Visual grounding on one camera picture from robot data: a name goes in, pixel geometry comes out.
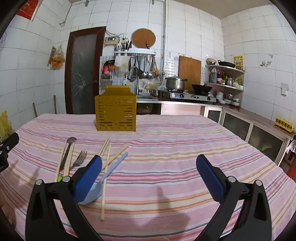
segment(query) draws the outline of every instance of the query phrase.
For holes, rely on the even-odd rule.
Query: pink tablecloth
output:
[[[0,188],[15,209],[16,229],[22,237],[34,182],[54,180],[60,151],[71,136],[77,138],[72,161],[81,150],[88,152],[83,166],[108,137],[112,153],[130,145],[128,157],[107,181],[105,221],[100,221],[100,198],[81,206],[104,240],[194,240],[219,206],[195,167],[196,157],[202,153],[226,176],[248,183],[262,180],[273,239],[296,210],[295,182],[261,152],[210,119],[137,116],[136,132],[98,132],[94,120],[94,115],[44,114],[17,131],[20,142],[9,154],[9,168],[0,174]],[[239,202],[225,233],[234,225],[241,205]],[[57,209],[67,231],[73,233],[60,205]]]

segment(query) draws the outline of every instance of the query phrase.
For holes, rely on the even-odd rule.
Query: yellow egg tray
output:
[[[98,131],[136,131],[137,99],[130,86],[108,85],[94,99]]]
[[[295,125],[292,122],[289,122],[283,118],[276,118],[274,124],[285,129],[287,132],[290,133],[294,132],[295,130]]]

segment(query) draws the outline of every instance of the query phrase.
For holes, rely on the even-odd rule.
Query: fork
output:
[[[87,151],[82,150],[79,154],[79,156],[77,157],[76,161],[73,163],[73,165],[70,167],[71,171],[74,167],[79,167],[81,166],[81,164],[84,162],[85,158],[87,156]]]

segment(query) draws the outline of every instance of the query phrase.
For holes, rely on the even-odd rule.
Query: rectangular wooden cutting board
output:
[[[188,79],[185,82],[185,90],[193,90],[191,85],[200,85],[202,63],[200,60],[188,58],[184,56],[179,57],[179,74],[183,79]]]

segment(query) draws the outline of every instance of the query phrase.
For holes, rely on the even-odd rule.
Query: person's hand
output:
[[[10,205],[6,202],[6,200],[3,197],[3,193],[0,190],[0,208],[2,209],[4,215],[6,216],[7,220],[10,222],[10,224],[15,227],[16,225],[16,217],[15,217],[15,211],[11,208]]]

